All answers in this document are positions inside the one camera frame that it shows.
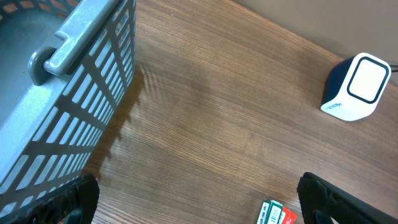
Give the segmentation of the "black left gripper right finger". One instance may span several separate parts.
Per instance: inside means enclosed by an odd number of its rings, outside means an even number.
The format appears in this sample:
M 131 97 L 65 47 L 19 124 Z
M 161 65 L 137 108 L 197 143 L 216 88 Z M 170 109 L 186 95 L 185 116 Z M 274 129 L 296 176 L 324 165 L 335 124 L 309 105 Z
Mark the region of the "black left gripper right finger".
M 300 178 L 297 193 L 305 224 L 397 224 L 396 218 L 311 172 Z

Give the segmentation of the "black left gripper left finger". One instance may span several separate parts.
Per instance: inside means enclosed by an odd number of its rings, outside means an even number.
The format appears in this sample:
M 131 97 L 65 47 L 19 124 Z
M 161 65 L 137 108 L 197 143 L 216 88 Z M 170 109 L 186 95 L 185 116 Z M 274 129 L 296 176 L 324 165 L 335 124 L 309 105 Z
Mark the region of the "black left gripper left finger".
M 93 174 L 83 175 L 44 195 L 33 203 L 1 217 L 1 223 L 90 224 L 95 215 L 100 195 Z

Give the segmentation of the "red stick packet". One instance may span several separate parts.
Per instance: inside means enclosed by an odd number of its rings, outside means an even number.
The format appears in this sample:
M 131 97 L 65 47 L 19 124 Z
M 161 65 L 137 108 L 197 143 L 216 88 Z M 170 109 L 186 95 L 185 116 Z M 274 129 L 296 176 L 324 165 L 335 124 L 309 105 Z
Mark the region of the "red stick packet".
M 278 224 L 293 224 L 296 218 L 297 215 L 295 213 L 293 213 L 288 208 L 284 207 L 280 214 Z

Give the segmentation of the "green white gum pack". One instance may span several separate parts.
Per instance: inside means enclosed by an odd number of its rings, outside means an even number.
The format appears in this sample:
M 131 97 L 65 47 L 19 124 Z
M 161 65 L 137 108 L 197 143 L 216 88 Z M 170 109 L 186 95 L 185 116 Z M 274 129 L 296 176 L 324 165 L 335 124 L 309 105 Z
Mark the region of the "green white gum pack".
M 283 205 L 275 200 L 263 200 L 256 224 L 282 223 Z

